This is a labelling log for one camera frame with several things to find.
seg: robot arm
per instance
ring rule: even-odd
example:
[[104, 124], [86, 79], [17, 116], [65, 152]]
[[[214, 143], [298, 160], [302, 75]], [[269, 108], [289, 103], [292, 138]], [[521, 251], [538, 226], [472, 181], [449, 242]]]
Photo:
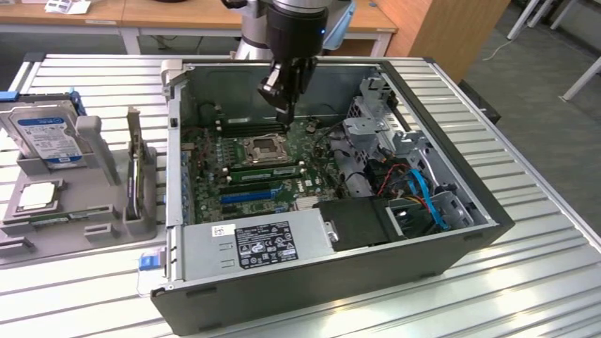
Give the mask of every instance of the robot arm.
[[[352, 0], [221, 0], [244, 15], [241, 45], [272, 52], [269, 76], [258, 92], [276, 108], [276, 120], [289, 125], [294, 106], [306, 91], [317, 65], [316, 55], [342, 42], [354, 11]], [[240, 52], [237, 58], [265, 56]]]

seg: motherboard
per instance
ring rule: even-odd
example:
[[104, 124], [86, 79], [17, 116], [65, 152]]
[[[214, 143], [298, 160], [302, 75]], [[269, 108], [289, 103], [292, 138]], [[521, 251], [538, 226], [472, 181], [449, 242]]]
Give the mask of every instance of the motherboard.
[[297, 119], [288, 132], [277, 125], [182, 128], [184, 223], [302, 210], [344, 198], [330, 129], [321, 124]]

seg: floor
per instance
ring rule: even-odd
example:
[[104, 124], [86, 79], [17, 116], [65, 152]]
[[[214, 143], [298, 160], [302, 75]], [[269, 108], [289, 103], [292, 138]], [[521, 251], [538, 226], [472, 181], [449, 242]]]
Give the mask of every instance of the floor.
[[[501, 114], [497, 126], [545, 179], [601, 234], [601, 77], [585, 86], [570, 103], [564, 94], [598, 56], [574, 46], [557, 32], [538, 25], [525, 29], [489, 61], [506, 41], [520, 15], [510, 5], [482, 47], [466, 82]], [[232, 38], [178, 37], [172, 49], [157, 50], [141, 38], [145, 54], [226, 54]], [[27, 51], [61, 54], [124, 54], [117, 36], [0, 34], [0, 88], [8, 88]]]

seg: green circuit board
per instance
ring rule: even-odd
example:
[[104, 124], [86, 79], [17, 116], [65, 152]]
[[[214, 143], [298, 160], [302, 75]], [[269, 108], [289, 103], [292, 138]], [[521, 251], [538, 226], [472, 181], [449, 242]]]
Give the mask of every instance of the green circuit board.
[[[280, 160], [284, 163], [278, 163], [273, 168], [266, 164], [261, 165], [260, 169], [248, 167], [245, 146], [252, 137], [224, 137], [225, 133], [214, 128], [182, 129], [181, 150], [188, 155], [182, 159], [182, 165], [186, 165], [189, 175], [189, 191], [185, 193], [193, 200], [190, 201], [193, 206], [189, 207], [190, 221], [208, 223], [281, 213], [293, 210], [297, 198], [316, 196], [320, 201], [328, 201], [348, 193], [340, 182], [334, 158], [325, 154], [317, 157], [313, 152], [314, 141], [328, 128], [320, 128], [314, 133], [309, 133], [308, 124], [308, 120], [297, 119], [288, 133], [278, 135], [289, 159]], [[242, 168], [245, 177], [250, 178], [249, 183], [245, 184], [244, 176], [238, 172], [224, 172], [224, 168]], [[288, 173], [289, 176], [278, 177], [277, 173]], [[272, 198], [221, 203], [225, 190], [258, 186], [261, 191], [272, 192]]]

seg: slotted aluminum table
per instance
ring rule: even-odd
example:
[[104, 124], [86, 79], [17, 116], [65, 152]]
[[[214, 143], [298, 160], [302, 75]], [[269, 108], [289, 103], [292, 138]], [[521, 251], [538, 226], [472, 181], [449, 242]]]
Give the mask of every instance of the slotted aluminum table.
[[[160, 220], [166, 108], [158, 67], [164, 58], [181, 56], [47, 55], [41, 62], [24, 63], [12, 85], [23, 93], [63, 92], [75, 87], [88, 113], [104, 119], [102, 137], [113, 149], [124, 147], [128, 139], [126, 106], [138, 107], [144, 138], [161, 154]], [[437, 65], [420, 58], [390, 61], [516, 220], [516, 227], [441, 276], [194, 337], [601, 334], [600, 238]], [[19, 171], [15, 144], [5, 134], [0, 147], [4, 213]], [[156, 243], [0, 270], [0, 337], [169, 337], [169, 326], [149, 299], [136, 291], [136, 260]]]

